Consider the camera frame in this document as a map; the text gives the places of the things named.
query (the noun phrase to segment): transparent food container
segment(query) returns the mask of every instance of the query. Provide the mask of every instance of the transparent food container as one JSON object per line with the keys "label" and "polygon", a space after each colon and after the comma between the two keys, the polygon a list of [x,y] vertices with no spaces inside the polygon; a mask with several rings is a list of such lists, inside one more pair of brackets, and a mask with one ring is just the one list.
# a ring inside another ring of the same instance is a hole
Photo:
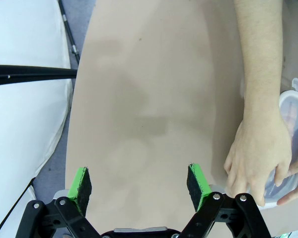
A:
{"label": "transparent food container", "polygon": [[[298,79],[293,79],[294,90],[286,91],[280,95],[279,106],[281,115],[292,137],[292,161],[298,161]],[[277,187],[274,182],[275,170],[273,170],[265,185],[264,209],[275,207],[277,201],[284,195],[294,190],[298,185],[298,173],[285,178],[281,186]]]}

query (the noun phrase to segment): forearm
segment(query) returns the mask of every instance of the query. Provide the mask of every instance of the forearm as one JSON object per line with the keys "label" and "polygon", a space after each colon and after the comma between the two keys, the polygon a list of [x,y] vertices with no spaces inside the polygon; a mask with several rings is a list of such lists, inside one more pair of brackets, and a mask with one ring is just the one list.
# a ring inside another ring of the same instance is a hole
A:
{"label": "forearm", "polygon": [[245,75],[244,120],[279,109],[282,0],[234,0]]}

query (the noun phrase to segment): clear plastic container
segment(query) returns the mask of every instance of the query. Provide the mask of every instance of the clear plastic container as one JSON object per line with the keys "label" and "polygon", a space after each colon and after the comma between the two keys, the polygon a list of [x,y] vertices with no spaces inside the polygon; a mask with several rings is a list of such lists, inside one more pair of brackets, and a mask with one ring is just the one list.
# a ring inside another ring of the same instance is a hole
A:
{"label": "clear plastic container", "polygon": [[[279,106],[281,115],[292,137],[292,161],[298,161],[298,79],[293,79],[294,90],[286,91],[280,95]],[[265,186],[264,209],[275,207],[277,201],[284,195],[294,190],[298,185],[298,173],[284,179],[281,186],[274,183],[275,170],[273,170]]]}

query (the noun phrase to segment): plastic container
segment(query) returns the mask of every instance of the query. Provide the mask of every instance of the plastic container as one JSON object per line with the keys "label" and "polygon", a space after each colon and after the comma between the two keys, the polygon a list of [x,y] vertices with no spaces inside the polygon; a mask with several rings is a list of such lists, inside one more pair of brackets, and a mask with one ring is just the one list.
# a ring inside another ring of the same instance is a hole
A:
{"label": "plastic container", "polygon": [[[298,78],[293,79],[294,90],[286,91],[280,95],[279,106],[281,115],[288,127],[292,137],[292,161],[298,161]],[[265,185],[264,209],[275,207],[277,201],[284,195],[294,190],[298,185],[298,173],[284,179],[281,186],[277,187],[274,183],[275,170],[273,170]]]}

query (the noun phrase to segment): table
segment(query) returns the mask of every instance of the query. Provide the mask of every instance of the table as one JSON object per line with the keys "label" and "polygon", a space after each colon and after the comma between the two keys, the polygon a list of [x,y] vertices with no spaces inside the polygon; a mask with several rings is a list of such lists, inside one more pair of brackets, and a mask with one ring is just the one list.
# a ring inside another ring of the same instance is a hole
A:
{"label": "table", "polygon": [[[86,217],[100,233],[183,229],[194,214],[189,163],[225,186],[242,78],[231,0],[97,0],[74,91],[66,187],[88,166]],[[297,230],[298,200],[262,215],[271,235]],[[216,224],[210,237],[228,234]]]}

